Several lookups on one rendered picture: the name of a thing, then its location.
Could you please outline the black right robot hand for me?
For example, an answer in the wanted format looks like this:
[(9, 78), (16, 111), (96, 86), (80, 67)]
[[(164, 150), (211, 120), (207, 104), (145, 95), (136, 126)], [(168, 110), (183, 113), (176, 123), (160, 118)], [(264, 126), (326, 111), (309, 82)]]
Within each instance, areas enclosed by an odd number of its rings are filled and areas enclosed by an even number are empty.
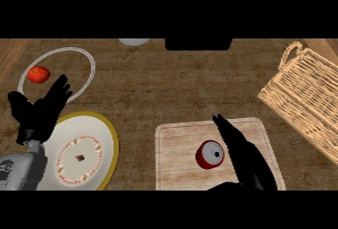
[(276, 191), (278, 184), (267, 161), (257, 146), (219, 114), (213, 116), (219, 133), (228, 146), (238, 182), (225, 182), (213, 191)]

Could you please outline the white round object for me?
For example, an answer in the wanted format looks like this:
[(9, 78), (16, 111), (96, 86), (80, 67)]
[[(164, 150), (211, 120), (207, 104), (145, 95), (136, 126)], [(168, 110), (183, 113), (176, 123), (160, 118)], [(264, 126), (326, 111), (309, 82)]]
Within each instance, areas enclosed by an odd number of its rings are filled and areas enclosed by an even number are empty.
[(149, 42), (149, 38), (120, 38), (120, 42), (130, 47), (137, 47)]

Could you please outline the white plate with yellow rim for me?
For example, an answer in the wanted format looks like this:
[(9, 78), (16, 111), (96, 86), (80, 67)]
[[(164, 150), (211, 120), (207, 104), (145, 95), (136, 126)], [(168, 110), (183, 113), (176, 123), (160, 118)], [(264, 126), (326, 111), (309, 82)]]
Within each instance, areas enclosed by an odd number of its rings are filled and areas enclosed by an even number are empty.
[(47, 166), (39, 191), (102, 190), (111, 180), (120, 138), (111, 121), (96, 112), (65, 115), (44, 143)]

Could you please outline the wicker basket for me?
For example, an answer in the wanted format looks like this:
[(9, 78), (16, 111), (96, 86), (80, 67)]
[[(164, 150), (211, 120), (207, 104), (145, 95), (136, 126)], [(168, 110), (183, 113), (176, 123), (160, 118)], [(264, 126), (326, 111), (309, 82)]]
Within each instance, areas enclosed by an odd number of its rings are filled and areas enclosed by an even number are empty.
[(338, 65), (295, 41), (257, 97), (338, 165)]

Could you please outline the pale wooden cutting board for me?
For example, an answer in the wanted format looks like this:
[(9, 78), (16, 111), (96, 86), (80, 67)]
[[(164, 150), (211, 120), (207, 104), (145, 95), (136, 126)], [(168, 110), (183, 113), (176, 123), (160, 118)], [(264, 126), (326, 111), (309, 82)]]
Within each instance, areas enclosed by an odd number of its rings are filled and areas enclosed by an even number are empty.
[[(267, 161), (278, 190), (285, 191), (285, 182), (264, 124), (259, 118), (230, 119), (229, 122), (254, 143)], [(229, 154), (219, 167), (204, 169), (195, 160), (195, 153), (207, 140), (214, 140), (226, 149), (219, 128), (213, 121), (167, 123), (157, 127), (157, 190), (205, 191), (225, 182), (238, 182)]]

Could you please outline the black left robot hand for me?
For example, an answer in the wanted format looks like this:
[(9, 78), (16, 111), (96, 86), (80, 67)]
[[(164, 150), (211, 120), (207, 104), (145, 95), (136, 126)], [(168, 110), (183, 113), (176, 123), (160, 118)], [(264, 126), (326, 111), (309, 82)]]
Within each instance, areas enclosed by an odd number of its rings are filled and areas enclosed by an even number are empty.
[(61, 75), (53, 83), (46, 96), (31, 103), (16, 91), (8, 93), (12, 116), (19, 122), (16, 143), (39, 140), (44, 143), (53, 133), (56, 120), (68, 102), (70, 91), (68, 77)]

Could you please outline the red tomato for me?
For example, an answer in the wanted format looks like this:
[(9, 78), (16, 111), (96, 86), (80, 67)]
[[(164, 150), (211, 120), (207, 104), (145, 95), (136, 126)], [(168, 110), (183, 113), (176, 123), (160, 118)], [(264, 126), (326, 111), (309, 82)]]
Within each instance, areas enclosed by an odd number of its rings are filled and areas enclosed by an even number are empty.
[(43, 66), (33, 66), (27, 78), (33, 83), (44, 83), (50, 78), (50, 72)]

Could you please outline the black appliance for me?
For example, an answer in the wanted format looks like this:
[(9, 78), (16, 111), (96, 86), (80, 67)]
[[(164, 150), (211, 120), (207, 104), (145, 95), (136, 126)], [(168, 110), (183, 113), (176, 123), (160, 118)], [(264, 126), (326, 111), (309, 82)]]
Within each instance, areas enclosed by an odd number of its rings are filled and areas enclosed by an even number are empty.
[(170, 51), (216, 51), (228, 50), (232, 39), (166, 39), (166, 48)]

